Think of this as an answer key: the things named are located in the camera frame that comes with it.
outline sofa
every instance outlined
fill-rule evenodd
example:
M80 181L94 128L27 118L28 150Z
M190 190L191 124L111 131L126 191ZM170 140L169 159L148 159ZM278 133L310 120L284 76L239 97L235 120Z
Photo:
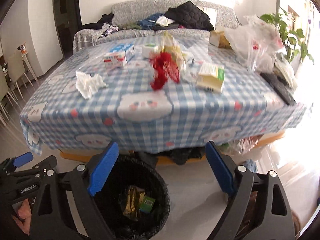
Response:
M112 24L119 26L127 23L137 22L147 18L155 13L165 13L169 7L177 7L189 0L134 0L116 3L112 6L111 12L114 14ZM224 5L219 5L211 2L191 0L197 6L214 8L217 10L216 26L220 25L228 28L237 28L239 22L236 13L232 8ZM78 50L94 46L97 44L122 40L128 38L138 38L146 36L161 36L165 30L160 31L147 31L147 30L123 30L117 33L108 35L107 37L100 38L101 34L105 31L102 30L81 30L74 38L73 53ZM166 30L174 37L190 37L199 39L208 39L210 36L209 31L196 30L196 29L173 29Z

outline doorway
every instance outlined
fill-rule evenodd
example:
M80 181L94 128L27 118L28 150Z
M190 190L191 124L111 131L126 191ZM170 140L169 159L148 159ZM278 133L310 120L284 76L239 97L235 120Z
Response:
M81 20L79 21L81 19L79 3L76 1L53 0L55 25L61 50L65 58L72 56L73 37L81 27Z

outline black quilted jacket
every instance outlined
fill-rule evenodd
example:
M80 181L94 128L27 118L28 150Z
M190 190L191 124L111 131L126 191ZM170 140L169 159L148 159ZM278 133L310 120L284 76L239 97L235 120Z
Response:
M169 8L164 15L189 29L213 31L207 14L201 11L191 1L179 5L177 8Z

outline black remote control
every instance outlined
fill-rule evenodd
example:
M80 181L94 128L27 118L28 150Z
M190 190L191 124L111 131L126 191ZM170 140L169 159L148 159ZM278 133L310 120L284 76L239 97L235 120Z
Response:
M260 73L260 76L269 83L274 91L282 98L282 100L289 106L294 106L297 102L293 99L292 95L288 92L285 85L278 80L278 76L272 73Z

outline dining table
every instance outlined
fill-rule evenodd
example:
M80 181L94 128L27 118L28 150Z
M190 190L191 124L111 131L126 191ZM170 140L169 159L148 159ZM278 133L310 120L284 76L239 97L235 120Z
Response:
M204 62L225 68L222 93L206 91L180 78L153 91L154 70L143 58L142 46L161 44L148 36L81 49L64 61L37 89L20 114L26 142L41 154L52 149L104 149L110 141L120 150L159 153L201 147L213 140L223 144L250 136L296 127L307 106L289 106L258 73L249 72L231 49L208 39L175 38L194 58L196 73ZM134 44L135 54L123 67L106 68L103 56L113 47ZM98 73L106 87L90 99L77 90L76 72Z

